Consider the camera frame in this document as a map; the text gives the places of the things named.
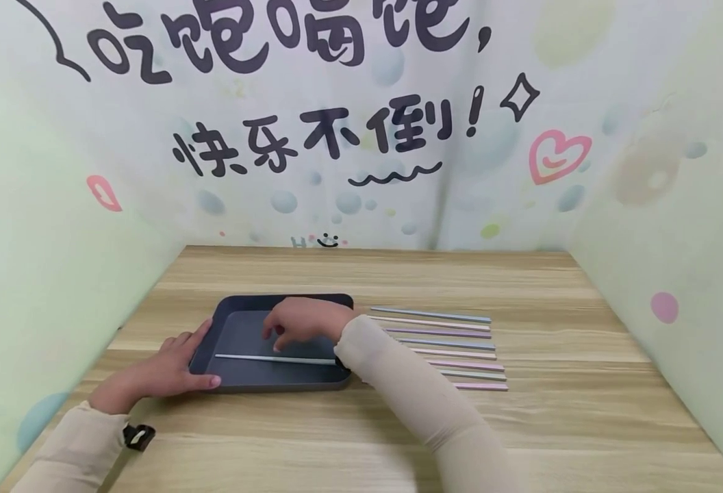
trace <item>exclamation mark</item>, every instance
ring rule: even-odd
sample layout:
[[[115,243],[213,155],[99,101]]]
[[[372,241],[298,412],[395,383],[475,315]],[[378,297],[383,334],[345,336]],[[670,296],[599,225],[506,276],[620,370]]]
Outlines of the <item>exclamation mark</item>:
[[[474,97],[471,98],[471,114],[468,117],[468,122],[471,126],[466,130],[466,136],[473,137],[477,133],[474,125],[479,121],[479,110],[482,108],[483,97],[485,97],[485,88],[477,86],[477,88],[474,89]]]

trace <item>wrist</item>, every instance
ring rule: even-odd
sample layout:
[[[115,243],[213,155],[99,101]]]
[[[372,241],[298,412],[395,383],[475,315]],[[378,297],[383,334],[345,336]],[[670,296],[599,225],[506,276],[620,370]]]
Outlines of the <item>wrist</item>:
[[[345,306],[337,307],[337,310],[331,314],[329,323],[326,324],[324,336],[336,344],[340,341],[345,326],[356,317],[357,313],[351,308]]]
[[[123,372],[116,373],[100,383],[88,397],[91,408],[109,415],[129,414],[143,398]]]

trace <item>smiley face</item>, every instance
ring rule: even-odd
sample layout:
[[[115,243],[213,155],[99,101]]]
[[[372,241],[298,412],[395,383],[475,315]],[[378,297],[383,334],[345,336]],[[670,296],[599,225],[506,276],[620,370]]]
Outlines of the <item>smiley face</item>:
[[[334,235],[333,237],[329,237],[328,233],[323,233],[323,238],[317,239],[317,244],[320,246],[326,248],[326,249],[335,249],[337,248],[340,243],[337,242],[340,237],[337,235]]]

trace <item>wavy line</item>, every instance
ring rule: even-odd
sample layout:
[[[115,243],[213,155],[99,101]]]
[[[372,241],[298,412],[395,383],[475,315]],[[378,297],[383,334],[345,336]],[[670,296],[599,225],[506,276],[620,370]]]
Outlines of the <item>wavy line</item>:
[[[431,173],[434,173],[435,171],[439,171],[441,169],[441,166],[443,166],[443,165],[444,165],[444,163],[439,161],[435,166],[433,166],[432,168],[429,168],[427,170],[425,170],[421,166],[417,166],[414,168],[414,171],[406,177],[400,175],[400,173],[398,173],[396,171],[392,171],[391,173],[389,173],[389,175],[386,178],[377,178],[372,175],[367,175],[367,178],[365,178],[364,180],[361,180],[361,181],[353,181],[353,178],[348,178],[348,183],[350,183],[352,186],[355,186],[355,187],[363,187],[363,186],[367,185],[368,183],[370,183],[371,181],[380,183],[381,185],[390,183],[392,180],[411,181],[419,175],[430,175]]]
[[[44,14],[41,14],[41,12],[36,9],[33,5],[30,4],[28,0],[16,0],[18,3],[25,7],[25,9],[28,9],[30,11],[30,14],[33,14],[36,16],[36,19],[38,19],[44,27],[46,27],[47,32],[49,32],[49,36],[52,38],[52,42],[55,43],[55,61],[57,63],[60,63],[62,66],[66,66],[68,68],[74,69],[74,71],[77,71],[82,77],[85,77],[85,80],[87,82],[90,82],[90,75],[85,71],[84,68],[82,68],[79,64],[76,62],[72,62],[68,58],[66,58],[66,54],[64,53],[64,45],[60,42],[60,38],[58,37],[58,33],[55,32],[54,28],[51,24],[49,24],[49,21],[47,21],[47,18],[44,17]]]

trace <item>stick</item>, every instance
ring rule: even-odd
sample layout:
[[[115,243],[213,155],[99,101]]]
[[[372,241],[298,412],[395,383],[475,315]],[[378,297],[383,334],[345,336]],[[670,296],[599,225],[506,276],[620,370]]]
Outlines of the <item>stick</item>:
[[[409,327],[384,327],[384,331],[387,332],[402,332],[402,333],[424,333],[428,336],[449,336],[459,338],[477,338],[477,339],[490,339],[490,333],[472,332],[472,331],[431,331],[429,329],[412,329]]]
[[[469,331],[490,332],[490,327],[486,325],[477,325],[475,323],[455,323],[455,322],[436,322],[434,320],[416,320],[415,318],[397,318],[391,316],[369,316],[373,320],[382,320],[383,322],[399,322],[410,323],[412,325],[426,325],[429,327],[451,327],[453,329],[468,329]]]
[[[249,359],[252,362],[325,364],[326,366],[335,366],[337,364],[334,359],[285,358],[278,356],[252,356],[249,354],[215,354],[214,357],[225,359]]]
[[[486,372],[459,372],[458,370],[440,370],[441,375],[446,377],[464,377],[467,379],[482,379],[482,380],[499,380],[506,382],[507,377],[503,373],[486,373]]]
[[[455,388],[465,390],[502,390],[505,392],[509,389],[506,383],[456,383]]]
[[[495,351],[493,344],[478,344],[475,342],[443,341],[441,339],[412,339],[399,338],[399,342],[410,342],[412,344],[428,344],[428,346],[448,346],[451,348],[482,349],[483,351]]]
[[[374,312],[400,313],[403,315],[426,316],[432,318],[448,318],[449,320],[464,320],[466,322],[490,323],[490,317],[471,315],[452,315],[451,313],[420,312],[418,310],[399,310],[398,308],[387,308],[373,306],[370,310]]]
[[[479,358],[479,359],[498,359],[495,353],[467,353],[465,351],[444,351],[439,349],[422,349],[409,348],[411,351],[419,354],[435,354],[436,356],[454,356],[458,358]]]
[[[488,372],[503,372],[505,367],[501,364],[476,363],[476,362],[450,362],[449,360],[428,359],[433,366],[448,366],[453,368],[470,368],[472,370],[488,370]]]

